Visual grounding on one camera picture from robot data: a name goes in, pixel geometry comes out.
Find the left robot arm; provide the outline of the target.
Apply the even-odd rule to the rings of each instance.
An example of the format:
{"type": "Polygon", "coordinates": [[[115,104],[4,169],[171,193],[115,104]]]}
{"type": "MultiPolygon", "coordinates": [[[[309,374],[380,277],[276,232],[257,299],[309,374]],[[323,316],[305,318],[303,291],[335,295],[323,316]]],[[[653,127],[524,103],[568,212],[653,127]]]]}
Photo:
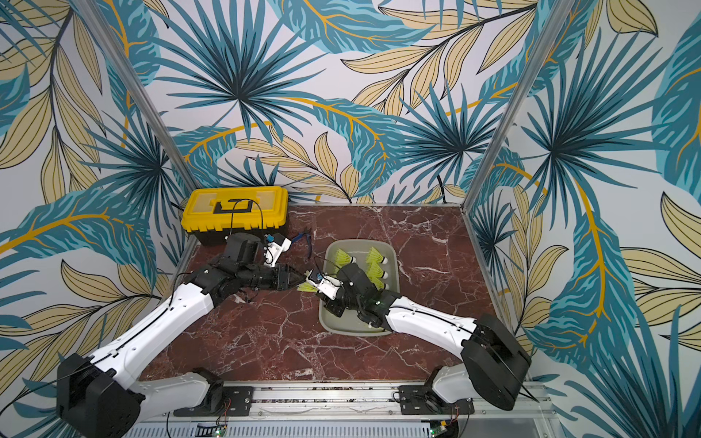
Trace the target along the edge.
{"type": "Polygon", "coordinates": [[[58,366],[57,415],[83,437],[122,437],[141,421],[177,410],[219,414],[224,383],[196,369],[159,381],[141,381],[144,369],[174,339],[243,289],[285,291],[305,277],[268,253],[254,235],[237,233],[225,251],[187,275],[169,299],[134,327],[87,356],[74,353],[58,366]]]}

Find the grey-green plastic storage tray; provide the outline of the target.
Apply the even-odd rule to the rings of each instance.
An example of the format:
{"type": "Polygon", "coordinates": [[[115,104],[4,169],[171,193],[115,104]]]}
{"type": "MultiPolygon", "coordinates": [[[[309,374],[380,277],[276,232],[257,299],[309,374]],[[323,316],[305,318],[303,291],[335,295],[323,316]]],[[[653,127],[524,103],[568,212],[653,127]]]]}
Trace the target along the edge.
{"type": "MultiPolygon", "coordinates": [[[[329,245],[323,257],[322,266],[324,272],[333,276],[338,272],[337,266],[340,266],[341,263],[337,261],[336,255],[339,250],[353,257],[359,267],[365,270],[367,268],[366,257],[372,248],[376,249],[386,259],[381,264],[381,268],[385,272],[383,283],[392,292],[399,293],[400,278],[397,255],[394,248],[385,242],[367,239],[345,239],[333,242],[329,245]]],[[[330,310],[327,310],[322,302],[319,303],[319,322],[328,332],[343,336],[376,338],[390,334],[386,330],[372,328],[361,321],[355,310],[345,310],[341,317],[337,317],[330,310]]]]}

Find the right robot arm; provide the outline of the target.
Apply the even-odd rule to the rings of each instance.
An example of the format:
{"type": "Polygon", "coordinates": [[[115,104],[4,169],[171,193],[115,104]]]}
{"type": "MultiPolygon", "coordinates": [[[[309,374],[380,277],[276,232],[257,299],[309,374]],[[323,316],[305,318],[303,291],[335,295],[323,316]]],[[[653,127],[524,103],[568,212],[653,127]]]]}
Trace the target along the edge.
{"type": "Polygon", "coordinates": [[[524,388],[531,356],[497,317],[467,318],[419,305],[397,292],[377,288],[355,263],[332,277],[317,269],[307,282],[324,306],[339,314],[355,311],[374,329],[422,339],[456,356],[460,365],[441,367],[426,381],[429,396],[442,403],[478,397],[503,411],[514,409],[524,388]]]}

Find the yellow shuttlecock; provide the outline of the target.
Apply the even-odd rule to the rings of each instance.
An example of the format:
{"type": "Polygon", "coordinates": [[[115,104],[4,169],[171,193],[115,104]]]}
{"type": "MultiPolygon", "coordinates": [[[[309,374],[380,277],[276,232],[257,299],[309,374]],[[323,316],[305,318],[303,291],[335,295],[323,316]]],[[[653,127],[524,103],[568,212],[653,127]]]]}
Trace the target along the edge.
{"type": "Polygon", "coordinates": [[[367,264],[386,265],[388,262],[388,258],[385,255],[383,255],[376,247],[370,247],[366,256],[367,264]]]}
{"type": "Polygon", "coordinates": [[[304,282],[297,286],[297,291],[300,292],[309,292],[309,293],[317,293],[319,290],[313,285],[308,282],[304,282]]]}
{"type": "Polygon", "coordinates": [[[369,263],[366,269],[366,274],[370,279],[388,279],[389,274],[383,267],[377,263],[369,263]]]}
{"type": "Polygon", "coordinates": [[[337,249],[334,255],[334,263],[340,268],[356,262],[356,258],[342,249],[337,249]]]}
{"type": "Polygon", "coordinates": [[[378,290],[387,290],[388,288],[387,284],[384,283],[381,279],[372,278],[371,281],[372,284],[374,284],[374,286],[376,286],[378,290]]]}

